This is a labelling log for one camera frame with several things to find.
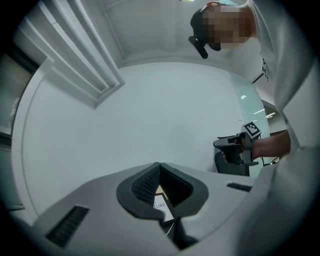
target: black vent grille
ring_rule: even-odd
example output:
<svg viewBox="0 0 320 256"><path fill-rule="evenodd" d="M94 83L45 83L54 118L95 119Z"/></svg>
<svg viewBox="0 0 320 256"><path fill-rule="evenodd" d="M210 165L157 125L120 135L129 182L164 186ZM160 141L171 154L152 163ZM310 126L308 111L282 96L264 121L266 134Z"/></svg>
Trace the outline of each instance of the black vent grille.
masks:
<svg viewBox="0 0 320 256"><path fill-rule="evenodd" d="M193 192L192 185L161 167L160 184L173 207L187 199Z"/></svg>
<svg viewBox="0 0 320 256"><path fill-rule="evenodd" d="M235 190L241 190L241 191L245 191L245 192L250 192L250 190L252 189L252 186L248 186L248 185L242 185L239 183L229 183L228 185L226 185L229 188L235 189Z"/></svg>
<svg viewBox="0 0 320 256"><path fill-rule="evenodd" d="M75 233L81 222L88 214L89 209L82 206L74 206L67 215L46 236L51 242L64 247Z"/></svg>
<svg viewBox="0 0 320 256"><path fill-rule="evenodd" d="M155 194L160 183L159 166L137 179L131 187L136 198L153 206Z"/></svg>

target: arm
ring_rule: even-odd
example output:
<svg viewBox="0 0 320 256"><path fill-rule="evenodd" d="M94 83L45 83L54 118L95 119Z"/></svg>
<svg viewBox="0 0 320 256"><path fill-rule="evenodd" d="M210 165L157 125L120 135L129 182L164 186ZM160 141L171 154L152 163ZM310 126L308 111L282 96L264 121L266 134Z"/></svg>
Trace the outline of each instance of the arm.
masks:
<svg viewBox="0 0 320 256"><path fill-rule="evenodd" d="M282 157L290 152L290 136L284 131L269 138L256 139L253 142L253 158Z"/></svg>

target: glass panel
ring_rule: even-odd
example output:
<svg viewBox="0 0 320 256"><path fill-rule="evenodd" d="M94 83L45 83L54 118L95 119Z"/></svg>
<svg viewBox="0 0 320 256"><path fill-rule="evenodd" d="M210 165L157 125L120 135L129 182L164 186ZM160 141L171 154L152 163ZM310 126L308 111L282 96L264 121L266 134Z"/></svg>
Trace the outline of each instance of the glass panel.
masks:
<svg viewBox="0 0 320 256"><path fill-rule="evenodd" d="M241 108L243 123L254 122L261 131L261 138L270 137L264 105L254 84L240 75L231 72L229 72L229 74ZM264 157L263 160L265 164L270 163L269 157ZM257 158L255 161L259 162L259 164L250 166L250 177L258 177L259 172L263 167L261 158Z"/></svg>
<svg viewBox="0 0 320 256"><path fill-rule="evenodd" d="M31 78L12 58L0 59L0 132L11 135L19 99Z"/></svg>

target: vr headset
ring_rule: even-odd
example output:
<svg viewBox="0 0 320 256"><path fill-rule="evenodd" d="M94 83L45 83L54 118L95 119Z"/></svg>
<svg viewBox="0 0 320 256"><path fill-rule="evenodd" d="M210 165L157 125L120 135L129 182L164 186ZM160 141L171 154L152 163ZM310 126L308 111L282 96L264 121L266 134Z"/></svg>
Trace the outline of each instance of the vr headset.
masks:
<svg viewBox="0 0 320 256"><path fill-rule="evenodd" d="M208 2L206 6L197 10L191 18L190 25L193 28L193 35L189 36L189 42L196 48L203 59L208 58L205 45L209 43L208 30L203 25L203 13L211 6L212 2ZM220 43L210 43L210 48L215 51L221 50Z"/></svg>

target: black mesh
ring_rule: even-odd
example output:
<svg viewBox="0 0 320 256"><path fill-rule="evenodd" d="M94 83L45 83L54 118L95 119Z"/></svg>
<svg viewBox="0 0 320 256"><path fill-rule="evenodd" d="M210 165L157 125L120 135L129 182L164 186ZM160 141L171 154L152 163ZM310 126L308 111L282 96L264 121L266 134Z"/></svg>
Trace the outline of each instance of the black mesh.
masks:
<svg viewBox="0 0 320 256"><path fill-rule="evenodd" d="M131 191L136 198L153 206L155 193L160 183L159 166L138 178L131 186Z"/></svg>
<svg viewBox="0 0 320 256"><path fill-rule="evenodd" d="M161 167L160 185L173 207L187 199L193 191L190 183Z"/></svg>

